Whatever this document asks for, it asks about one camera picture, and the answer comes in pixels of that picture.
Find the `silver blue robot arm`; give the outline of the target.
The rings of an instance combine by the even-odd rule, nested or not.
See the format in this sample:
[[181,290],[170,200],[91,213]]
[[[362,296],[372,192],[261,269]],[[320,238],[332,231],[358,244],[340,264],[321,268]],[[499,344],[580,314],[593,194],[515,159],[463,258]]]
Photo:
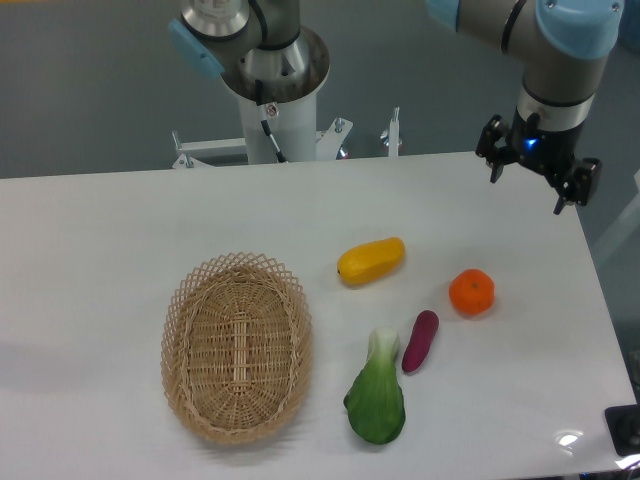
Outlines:
[[[557,207],[586,205],[601,171],[574,150],[614,47],[620,1],[431,1],[428,13],[524,64],[514,117],[492,117],[476,154],[498,179],[519,164],[543,176]],[[296,1],[185,1],[168,27],[176,50],[239,102],[253,164],[316,160],[316,93],[329,72]]]

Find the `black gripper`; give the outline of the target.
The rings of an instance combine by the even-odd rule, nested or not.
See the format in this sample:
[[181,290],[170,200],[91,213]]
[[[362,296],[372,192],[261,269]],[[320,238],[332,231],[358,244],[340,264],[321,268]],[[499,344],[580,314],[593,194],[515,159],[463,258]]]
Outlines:
[[496,183],[504,167],[511,163],[508,145],[498,147],[500,140],[507,140],[517,152],[517,162],[524,168],[543,176],[555,187],[558,200],[553,213],[559,215],[565,206],[586,206],[595,194],[602,162],[597,158],[575,158],[575,148],[583,125],[563,131],[537,129],[526,133],[526,121],[514,113],[511,133],[500,115],[493,115],[483,127],[475,154],[485,160],[491,169],[490,182]]

